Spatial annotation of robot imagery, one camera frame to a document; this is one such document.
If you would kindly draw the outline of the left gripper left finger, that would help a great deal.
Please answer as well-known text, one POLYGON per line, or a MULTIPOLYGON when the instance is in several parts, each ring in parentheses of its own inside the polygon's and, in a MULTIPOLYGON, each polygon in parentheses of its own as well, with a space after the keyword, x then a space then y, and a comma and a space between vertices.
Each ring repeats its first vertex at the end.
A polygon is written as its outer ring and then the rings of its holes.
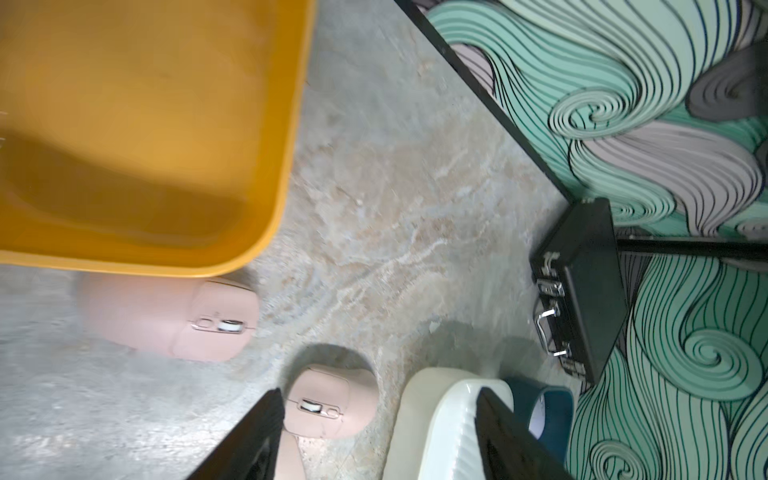
POLYGON ((267 391, 187 479, 274 479, 284 418, 281 390, 267 391))

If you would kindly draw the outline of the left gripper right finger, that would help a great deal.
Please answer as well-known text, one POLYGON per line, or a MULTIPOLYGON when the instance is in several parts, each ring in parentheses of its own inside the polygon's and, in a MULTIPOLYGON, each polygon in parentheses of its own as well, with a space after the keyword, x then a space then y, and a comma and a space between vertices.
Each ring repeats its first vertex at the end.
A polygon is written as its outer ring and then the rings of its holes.
POLYGON ((573 479, 489 387, 477 397, 475 432, 485 479, 573 479))

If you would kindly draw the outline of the peach mouse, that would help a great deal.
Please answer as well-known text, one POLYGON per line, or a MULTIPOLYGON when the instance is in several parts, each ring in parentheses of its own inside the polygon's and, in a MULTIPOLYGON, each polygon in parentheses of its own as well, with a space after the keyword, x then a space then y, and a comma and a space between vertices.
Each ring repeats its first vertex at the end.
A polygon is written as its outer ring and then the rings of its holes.
POLYGON ((305 480, 298 439, 286 430, 281 431, 277 452, 274 480, 305 480))

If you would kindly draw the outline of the dark teal storage box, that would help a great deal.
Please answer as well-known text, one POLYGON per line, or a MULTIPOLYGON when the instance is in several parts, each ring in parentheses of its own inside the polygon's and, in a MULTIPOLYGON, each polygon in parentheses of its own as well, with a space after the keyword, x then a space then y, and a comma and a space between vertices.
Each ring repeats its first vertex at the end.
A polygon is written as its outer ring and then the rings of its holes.
POLYGON ((572 392, 525 377, 510 377, 505 382, 513 395, 514 414, 564 464, 575 413, 572 392))

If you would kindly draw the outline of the white storage box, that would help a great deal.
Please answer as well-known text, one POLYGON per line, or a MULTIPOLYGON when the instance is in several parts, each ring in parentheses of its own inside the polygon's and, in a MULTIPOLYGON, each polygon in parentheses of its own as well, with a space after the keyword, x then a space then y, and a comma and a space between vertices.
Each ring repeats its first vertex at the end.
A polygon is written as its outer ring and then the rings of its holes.
POLYGON ((417 372, 404 389, 382 477, 483 479, 475 416, 484 388, 514 407, 503 380, 452 368, 417 372))

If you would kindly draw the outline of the pink rounded mouse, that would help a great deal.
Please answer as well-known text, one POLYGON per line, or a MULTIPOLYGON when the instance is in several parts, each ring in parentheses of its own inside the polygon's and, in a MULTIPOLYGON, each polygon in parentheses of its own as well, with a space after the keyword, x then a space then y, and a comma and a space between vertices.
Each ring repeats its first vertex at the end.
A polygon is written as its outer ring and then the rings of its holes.
POLYGON ((373 372, 311 364, 289 389, 284 428, 298 437, 349 438, 373 421, 378 400, 373 372))

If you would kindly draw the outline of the yellow storage box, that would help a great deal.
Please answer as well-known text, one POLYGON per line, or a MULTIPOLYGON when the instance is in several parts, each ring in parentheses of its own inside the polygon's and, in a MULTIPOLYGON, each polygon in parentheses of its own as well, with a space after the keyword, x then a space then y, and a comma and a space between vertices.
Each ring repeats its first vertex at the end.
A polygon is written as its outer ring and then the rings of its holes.
POLYGON ((312 1, 5 1, 1 260, 237 270, 281 221, 312 1))

